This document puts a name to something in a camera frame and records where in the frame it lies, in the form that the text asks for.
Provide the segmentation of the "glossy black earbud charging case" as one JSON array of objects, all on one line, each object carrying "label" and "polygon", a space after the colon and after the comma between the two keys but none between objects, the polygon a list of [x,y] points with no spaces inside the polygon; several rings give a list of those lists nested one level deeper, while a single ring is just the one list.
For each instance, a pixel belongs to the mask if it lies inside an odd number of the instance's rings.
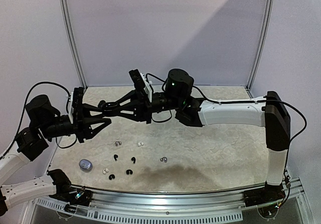
[{"label": "glossy black earbud charging case", "polygon": [[120,107],[120,104],[117,103],[117,102],[106,102],[106,103],[104,103],[102,108],[105,109],[105,110],[113,110],[113,109],[116,109],[118,107]]}]

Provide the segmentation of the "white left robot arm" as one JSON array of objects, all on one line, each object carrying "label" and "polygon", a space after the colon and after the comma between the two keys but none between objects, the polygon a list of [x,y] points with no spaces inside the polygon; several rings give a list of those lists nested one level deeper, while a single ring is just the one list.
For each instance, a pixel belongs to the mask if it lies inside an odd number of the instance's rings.
[{"label": "white left robot arm", "polygon": [[83,143],[93,139],[111,124],[111,120],[104,118],[101,109],[83,104],[81,97],[73,100],[70,116],[62,115],[44,94],[34,97],[25,110],[30,118],[29,126],[17,133],[13,143],[1,156],[1,215],[18,204],[42,196],[70,205],[89,206],[92,191],[84,187],[73,188],[61,169],[48,171],[41,177],[23,183],[4,183],[20,168],[39,157],[53,138],[75,135],[77,142]]}]

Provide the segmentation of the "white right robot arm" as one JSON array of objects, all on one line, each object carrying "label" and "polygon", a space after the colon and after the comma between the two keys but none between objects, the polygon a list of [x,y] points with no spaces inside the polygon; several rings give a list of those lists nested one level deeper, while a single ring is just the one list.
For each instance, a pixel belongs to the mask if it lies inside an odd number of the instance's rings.
[{"label": "white right robot arm", "polygon": [[192,96],[194,79],[182,69],[171,69],[161,92],[155,92],[148,74],[131,70],[134,90],[115,102],[101,101],[99,107],[106,117],[122,117],[151,123],[153,113],[175,110],[175,118],[188,127],[214,124],[241,124],[265,128],[268,148],[266,186],[259,197],[270,202],[279,193],[290,144],[290,115],[275,91],[265,96],[239,100],[211,100]]}]

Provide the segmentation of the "silver blue charging case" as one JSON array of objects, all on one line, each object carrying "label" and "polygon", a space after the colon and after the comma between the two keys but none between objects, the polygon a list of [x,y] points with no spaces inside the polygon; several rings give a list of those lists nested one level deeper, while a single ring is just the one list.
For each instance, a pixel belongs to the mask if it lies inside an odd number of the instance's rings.
[{"label": "silver blue charging case", "polygon": [[93,169],[92,163],[87,159],[80,160],[79,167],[84,172],[90,172]]}]

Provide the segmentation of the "white earbud lower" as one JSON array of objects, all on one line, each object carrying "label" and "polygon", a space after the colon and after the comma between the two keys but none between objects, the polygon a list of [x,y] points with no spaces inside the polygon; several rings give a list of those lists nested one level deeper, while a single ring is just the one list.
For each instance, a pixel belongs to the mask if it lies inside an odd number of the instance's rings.
[{"label": "white earbud lower", "polygon": [[102,170],[102,173],[103,173],[104,175],[106,175],[107,173],[109,173],[109,170],[108,170],[107,168],[104,168],[104,169]]}]

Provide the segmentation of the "silver earbud right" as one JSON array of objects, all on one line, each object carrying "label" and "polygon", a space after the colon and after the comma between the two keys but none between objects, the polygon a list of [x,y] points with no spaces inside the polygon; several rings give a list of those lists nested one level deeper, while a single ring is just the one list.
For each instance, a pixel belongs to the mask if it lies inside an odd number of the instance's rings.
[{"label": "silver earbud right", "polygon": [[168,162],[168,159],[167,159],[167,157],[162,157],[162,158],[160,158],[160,161],[161,161],[161,162],[164,162],[164,163],[167,163],[167,162]]}]

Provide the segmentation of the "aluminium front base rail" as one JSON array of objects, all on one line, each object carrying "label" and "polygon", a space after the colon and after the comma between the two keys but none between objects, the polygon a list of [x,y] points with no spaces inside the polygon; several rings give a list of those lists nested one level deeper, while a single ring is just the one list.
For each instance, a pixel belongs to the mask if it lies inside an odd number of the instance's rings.
[{"label": "aluminium front base rail", "polygon": [[[89,206],[103,209],[138,209],[167,210],[174,213],[227,213],[242,211],[243,221],[235,223],[313,223],[313,217],[305,196],[301,181],[291,181],[291,188],[285,192],[286,199],[261,205],[252,205],[247,201],[250,192],[257,192],[258,185],[248,188],[233,189],[221,192],[186,193],[186,194],[139,194],[107,190],[93,190]],[[77,223],[59,220],[50,210],[36,207],[31,223]],[[101,223],[82,220],[79,223]]]}]

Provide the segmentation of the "aluminium left corner post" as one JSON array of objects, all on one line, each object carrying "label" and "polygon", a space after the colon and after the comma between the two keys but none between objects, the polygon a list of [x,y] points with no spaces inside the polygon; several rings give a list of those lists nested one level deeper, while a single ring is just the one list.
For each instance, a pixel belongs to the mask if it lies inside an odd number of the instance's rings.
[{"label": "aluminium left corner post", "polygon": [[65,31],[67,35],[67,40],[69,43],[71,55],[73,58],[73,62],[75,65],[76,73],[79,78],[80,84],[83,88],[87,89],[88,84],[85,78],[85,74],[83,71],[83,67],[81,65],[81,60],[79,57],[76,41],[75,41],[75,36],[74,36],[74,31],[71,23],[71,17],[69,13],[69,8],[68,8],[68,2],[67,0],[60,0],[60,6],[61,6],[61,11],[62,11],[62,17],[63,17],[63,22],[65,25]]}]

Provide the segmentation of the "aluminium corner post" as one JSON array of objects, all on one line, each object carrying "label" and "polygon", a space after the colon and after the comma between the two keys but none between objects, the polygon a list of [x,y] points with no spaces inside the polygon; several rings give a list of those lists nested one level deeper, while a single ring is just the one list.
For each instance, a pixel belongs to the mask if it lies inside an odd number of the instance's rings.
[{"label": "aluminium corner post", "polygon": [[245,85],[245,89],[247,90],[248,93],[251,92],[251,89],[254,85],[256,73],[259,67],[259,62],[263,53],[263,48],[267,37],[272,7],[273,7],[273,0],[266,0],[264,12],[263,12],[262,26],[261,26],[260,35],[259,35],[259,42],[256,49],[253,65],[250,71],[250,75],[247,80],[247,84]]},{"label": "aluminium corner post", "polygon": [[60,6],[61,6],[61,11],[62,11],[62,17],[63,17],[63,22],[65,25],[65,31],[67,35],[67,40],[69,43],[71,55],[73,58],[73,62],[75,65],[76,73],[79,78],[80,84],[83,88],[87,89],[88,84],[85,78],[85,74],[83,71],[83,67],[81,65],[81,60],[79,57],[76,41],[75,41],[75,36],[74,36],[74,31],[71,23],[71,17],[69,13],[69,8],[68,8],[68,2],[67,0],[60,0]]}]

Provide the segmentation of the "aluminium right corner post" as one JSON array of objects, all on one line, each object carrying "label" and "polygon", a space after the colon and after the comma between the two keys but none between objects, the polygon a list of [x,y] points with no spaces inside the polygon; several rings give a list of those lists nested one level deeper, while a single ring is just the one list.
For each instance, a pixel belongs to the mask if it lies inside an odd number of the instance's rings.
[{"label": "aluminium right corner post", "polygon": [[273,7],[273,0],[266,0],[264,12],[263,12],[262,26],[261,26],[260,35],[259,35],[259,42],[256,49],[253,65],[250,71],[250,75],[247,80],[247,84],[245,85],[245,89],[247,90],[248,93],[251,92],[251,89],[254,85],[256,73],[259,67],[259,62],[263,53],[263,48],[267,37],[272,7]]}]

